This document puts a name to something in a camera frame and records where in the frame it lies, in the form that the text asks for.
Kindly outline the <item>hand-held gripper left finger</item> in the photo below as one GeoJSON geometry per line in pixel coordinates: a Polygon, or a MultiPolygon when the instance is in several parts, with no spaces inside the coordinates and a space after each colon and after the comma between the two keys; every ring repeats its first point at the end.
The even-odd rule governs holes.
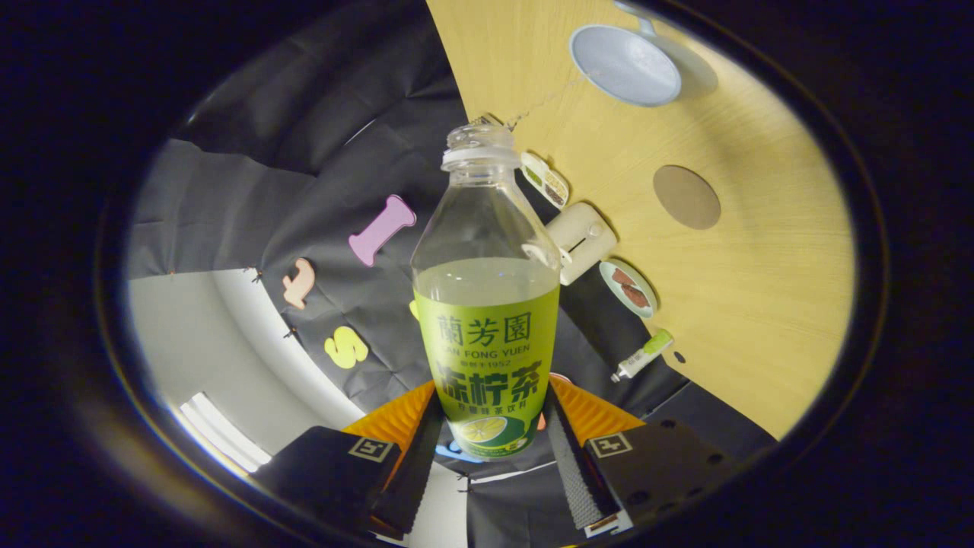
{"type": "Polygon", "coordinates": [[[254,474],[254,482],[327,526],[410,534],[445,413],[429,381],[337,430],[316,425],[254,474]]]}

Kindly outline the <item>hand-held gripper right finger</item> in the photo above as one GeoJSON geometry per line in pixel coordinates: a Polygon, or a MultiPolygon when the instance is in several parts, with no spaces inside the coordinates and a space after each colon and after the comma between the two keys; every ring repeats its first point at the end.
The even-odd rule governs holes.
{"type": "Polygon", "coordinates": [[[642,421],[557,377],[543,414],[571,519],[587,534],[653,526],[737,471],[737,459],[681,421],[642,421]]]}

